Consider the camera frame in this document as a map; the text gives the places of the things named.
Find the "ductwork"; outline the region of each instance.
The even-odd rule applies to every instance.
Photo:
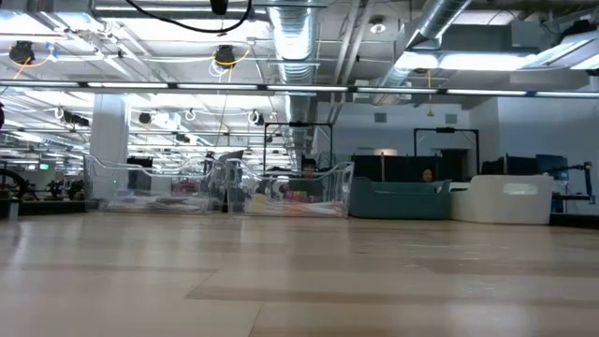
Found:
[[[435,40],[435,45],[439,46],[443,33],[471,2],[472,0],[428,0],[424,5],[422,16],[419,18],[416,28],[402,41],[402,45],[398,46],[400,55],[404,51],[427,40]],[[386,76],[377,85],[384,87],[402,85],[413,70],[407,64],[400,56],[395,66],[388,71]],[[374,99],[373,103],[379,105],[383,99],[384,97],[379,95]]]
[[[270,21],[274,27],[273,40],[277,58],[283,61],[310,61],[314,54],[314,26],[316,10],[306,7],[270,7]],[[285,84],[311,84],[314,66],[303,64],[281,64],[281,81]],[[310,122],[315,120],[314,100],[306,95],[285,97],[285,115],[288,122]],[[289,154],[300,160],[298,150],[306,147],[305,129],[290,130],[287,146]]]

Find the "transparent container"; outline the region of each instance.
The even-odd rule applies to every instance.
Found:
[[[346,217],[354,163],[305,178],[298,172],[256,172],[239,159],[226,162],[232,214]]]
[[[85,157],[85,194],[101,211],[220,212],[225,165],[193,157],[178,168],[143,168]]]

